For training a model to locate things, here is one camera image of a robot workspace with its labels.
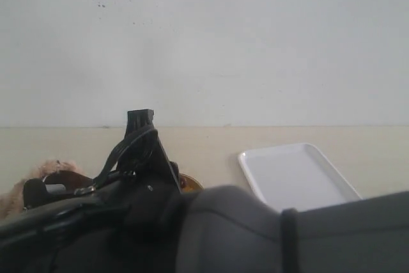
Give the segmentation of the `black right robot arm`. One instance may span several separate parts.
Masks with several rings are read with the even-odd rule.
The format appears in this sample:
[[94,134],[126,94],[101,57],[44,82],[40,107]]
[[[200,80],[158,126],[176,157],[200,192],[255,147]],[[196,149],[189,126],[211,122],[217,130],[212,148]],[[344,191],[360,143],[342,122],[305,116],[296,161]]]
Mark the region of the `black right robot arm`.
[[408,193],[275,211],[239,187],[110,179],[1,223],[2,272],[407,272]]

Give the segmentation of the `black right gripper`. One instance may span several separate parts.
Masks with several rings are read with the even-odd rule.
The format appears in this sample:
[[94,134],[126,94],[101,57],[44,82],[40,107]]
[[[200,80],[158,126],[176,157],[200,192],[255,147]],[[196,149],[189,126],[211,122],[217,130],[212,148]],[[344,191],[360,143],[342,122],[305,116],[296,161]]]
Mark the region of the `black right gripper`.
[[37,261],[53,272],[55,257],[68,247],[77,253],[70,263],[90,252],[134,254],[171,240],[177,229],[173,185],[118,181],[87,196],[51,198],[1,222],[1,272],[25,272]]

